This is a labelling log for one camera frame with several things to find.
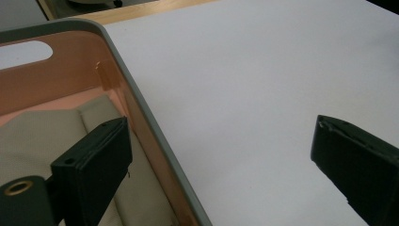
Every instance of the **white tabletop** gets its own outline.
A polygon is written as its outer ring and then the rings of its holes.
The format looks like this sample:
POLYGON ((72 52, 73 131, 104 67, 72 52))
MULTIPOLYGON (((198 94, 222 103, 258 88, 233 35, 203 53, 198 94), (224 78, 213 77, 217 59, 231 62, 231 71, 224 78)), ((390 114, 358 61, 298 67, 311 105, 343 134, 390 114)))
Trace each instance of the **white tabletop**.
POLYGON ((399 147, 399 16, 222 0, 105 27, 214 225, 366 225, 310 159, 316 116, 399 147))

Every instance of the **beige cushion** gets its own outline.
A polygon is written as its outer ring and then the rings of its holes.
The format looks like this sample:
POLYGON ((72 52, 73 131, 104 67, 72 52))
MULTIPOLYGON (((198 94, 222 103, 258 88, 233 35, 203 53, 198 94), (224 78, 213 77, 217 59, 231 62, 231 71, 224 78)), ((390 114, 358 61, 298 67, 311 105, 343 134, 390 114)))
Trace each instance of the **beige cushion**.
MULTIPOLYGON (((104 121, 120 113, 107 96, 73 110, 25 112, 0 127, 0 185, 27 175, 48 178, 50 164, 104 121)), ((178 225, 136 138, 134 163, 100 225, 178 225)))

